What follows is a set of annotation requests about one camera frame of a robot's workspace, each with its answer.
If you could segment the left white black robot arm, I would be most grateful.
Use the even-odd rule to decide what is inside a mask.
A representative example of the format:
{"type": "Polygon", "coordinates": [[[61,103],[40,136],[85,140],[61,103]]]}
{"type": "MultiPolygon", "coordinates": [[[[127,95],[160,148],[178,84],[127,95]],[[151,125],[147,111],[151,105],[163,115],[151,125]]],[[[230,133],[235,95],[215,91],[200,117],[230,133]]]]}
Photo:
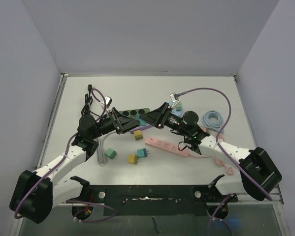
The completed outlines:
{"type": "Polygon", "coordinates": [[[39,224],[52,208],[67,200],[88,200],[90,190],[86,180],[71,177],[61,183],[61,179],[94,155],[98,148],[97,138],[113,131],[123,134],[139,124],[138,120],[119,113],[115,108],[99,120],[85,112],[79,120],[77,133],[69,139],[63,154],[35,171],[26,170],[20,174],[9,205],[14,217],[25,217],[39,224]]]}

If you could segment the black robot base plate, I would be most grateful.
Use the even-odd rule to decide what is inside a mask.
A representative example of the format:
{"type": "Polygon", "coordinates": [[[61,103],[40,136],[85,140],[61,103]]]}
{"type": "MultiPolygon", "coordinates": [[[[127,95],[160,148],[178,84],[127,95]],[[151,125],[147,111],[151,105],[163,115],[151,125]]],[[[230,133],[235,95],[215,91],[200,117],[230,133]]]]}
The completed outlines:
{"type": "Polygon", "coordinates": [[[90,185],[75,200],[105,204],[105,216],[207,216],[225,198],[208,185],[90,185]]]}

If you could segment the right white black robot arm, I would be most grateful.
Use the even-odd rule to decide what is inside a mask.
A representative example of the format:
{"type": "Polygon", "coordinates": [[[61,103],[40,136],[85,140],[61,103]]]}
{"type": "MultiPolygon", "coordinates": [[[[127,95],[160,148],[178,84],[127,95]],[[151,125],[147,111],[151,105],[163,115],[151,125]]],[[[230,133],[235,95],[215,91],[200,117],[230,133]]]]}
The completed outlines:
{"type": "Polygon", "coordinates": [[[228,194],[243,192],[258,201],[272,200],[270,193],[282,175],[263,148],[241,148],[220,141],[202,130],[197,113],[187,111],[182,117],[176,116],[168,103],[139,117],[155,128],[168,127],[172,133],[183,136],[186,147],[193,152],[215,157],[239,170],[239,179],[229,182],[220,179],[209,188],[211,199],[220,201],[228,194]]]}

